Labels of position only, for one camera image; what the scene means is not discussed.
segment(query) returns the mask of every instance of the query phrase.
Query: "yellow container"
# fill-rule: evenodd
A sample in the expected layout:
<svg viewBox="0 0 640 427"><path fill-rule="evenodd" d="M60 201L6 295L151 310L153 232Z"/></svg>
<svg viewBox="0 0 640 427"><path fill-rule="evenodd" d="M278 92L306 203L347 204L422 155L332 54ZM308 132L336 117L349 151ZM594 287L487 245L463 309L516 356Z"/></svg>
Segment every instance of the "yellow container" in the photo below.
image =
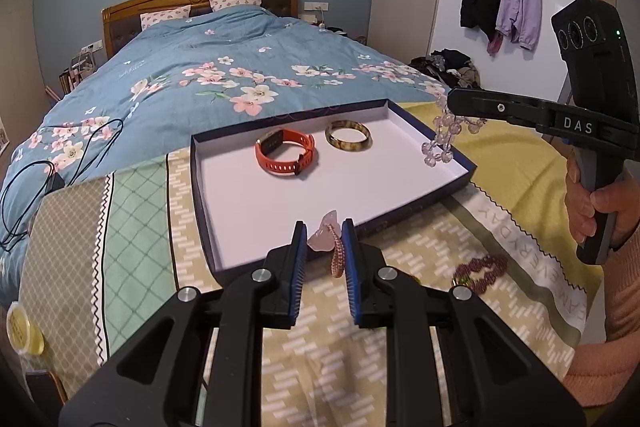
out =
<svg viewBox="0 0 640 427"><path fill-rule="evenodd" d="M14 351L20 356L39 356L44 351L42 331L29 320L24 307L14 302L6 314L6 333Z"/></svg>

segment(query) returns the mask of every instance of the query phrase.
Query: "orange smartwatch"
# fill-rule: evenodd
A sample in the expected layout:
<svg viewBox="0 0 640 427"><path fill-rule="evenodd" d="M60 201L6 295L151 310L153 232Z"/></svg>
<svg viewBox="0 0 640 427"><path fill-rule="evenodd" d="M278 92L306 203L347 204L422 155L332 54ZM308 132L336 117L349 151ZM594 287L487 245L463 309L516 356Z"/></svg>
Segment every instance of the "orange smartwatch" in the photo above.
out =
<svg viewBox="0 0 640 427"><path fill-rule="evenodd" d="M284 142L300 145L305 149L297 160L280 162L267 156L280 147ZM266 134L255 143L255 157L264 170L274 174L293 174L297 176L306 169L314 159L316 142L314 137L290 129L277 129Z"/></svg>

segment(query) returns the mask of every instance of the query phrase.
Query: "camera lens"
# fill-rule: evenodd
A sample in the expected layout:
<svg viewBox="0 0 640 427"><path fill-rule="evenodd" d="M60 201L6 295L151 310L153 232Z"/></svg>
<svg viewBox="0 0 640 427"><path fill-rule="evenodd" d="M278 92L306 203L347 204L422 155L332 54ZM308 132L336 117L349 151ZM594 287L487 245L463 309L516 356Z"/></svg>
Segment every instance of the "camera lens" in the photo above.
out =
<svg viewBox="0 0 640 427"><path fill-rule="evenodd" d="M571 44L574 45L574 48L579 50L584 41L582 40L582 30L580 26L578 26L577 22L569 23L569 38L571 39Z"/></svg>
<svg viewBox="0 0 640 427"><path fill-rule="evenodd" d="M584 34L591 42L595 42L598 38L598 27L591 17L584 18Z"/></svg>
<svg viewBox="0 0 640 427"><path fill-rule="evenodd" d="M560 30L558 32L558 42L560 42L560 47L564 50L569 47L569 39L567 38L564 30Z"/></svg>

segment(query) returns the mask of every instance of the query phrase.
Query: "pink knit sleeve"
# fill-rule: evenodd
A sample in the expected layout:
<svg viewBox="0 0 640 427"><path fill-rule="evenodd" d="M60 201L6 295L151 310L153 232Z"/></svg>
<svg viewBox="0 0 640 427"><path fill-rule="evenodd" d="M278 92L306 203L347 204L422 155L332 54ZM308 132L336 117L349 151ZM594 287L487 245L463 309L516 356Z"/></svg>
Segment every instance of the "pink knit sleeve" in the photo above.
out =
<svg viewBox="0 0 640 427"><path fill-rule="evenodd" d="M607 342L578 346L564 379L584 407L613 402L640 361L640 227L603 269Z"/></svg>

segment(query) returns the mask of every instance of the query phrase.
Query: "pillow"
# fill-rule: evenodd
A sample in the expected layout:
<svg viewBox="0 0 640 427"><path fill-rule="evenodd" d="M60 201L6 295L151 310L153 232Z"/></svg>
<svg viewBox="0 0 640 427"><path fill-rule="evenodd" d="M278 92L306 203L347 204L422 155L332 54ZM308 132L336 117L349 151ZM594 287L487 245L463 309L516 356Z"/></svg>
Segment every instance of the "pillow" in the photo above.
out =
<svg viewBox="0 0 640 427"><path fill-rule="evenodd" d="M238 6L239 4L247 4L249 6L260 6L262 0L209 0L211 9L214 12L222 10L223 8L229 8L230 6Z"/></svg>
<svg viewBox="0 0 640 427"><path fill-rule="evenodd" d="M162 21L169 21L172 19L186 19L191 11L191 5L182 6L181 8L173 8L172 10L164 10L161 12L143 13L140 16L140 22L142 22L142 31L158 24Z"/></svg>

